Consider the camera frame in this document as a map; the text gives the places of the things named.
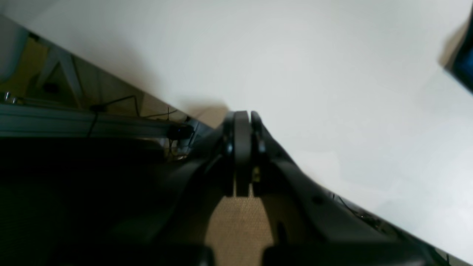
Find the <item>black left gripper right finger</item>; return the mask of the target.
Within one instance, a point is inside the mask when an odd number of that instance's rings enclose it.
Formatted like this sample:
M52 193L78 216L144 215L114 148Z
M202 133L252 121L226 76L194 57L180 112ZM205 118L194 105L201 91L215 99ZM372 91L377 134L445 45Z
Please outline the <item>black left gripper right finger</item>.
M263 266L449 266L433 246L339 205L311 180L251 112L254 195L265 207L274 244Z

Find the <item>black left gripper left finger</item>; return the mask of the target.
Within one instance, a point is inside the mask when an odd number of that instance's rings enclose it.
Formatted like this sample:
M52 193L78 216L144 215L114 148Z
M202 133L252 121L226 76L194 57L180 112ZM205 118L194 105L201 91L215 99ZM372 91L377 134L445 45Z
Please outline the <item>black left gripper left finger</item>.
M251 141L246 111L173 162L141 139L1 139L1 265L210 265L208 221L248 195Z

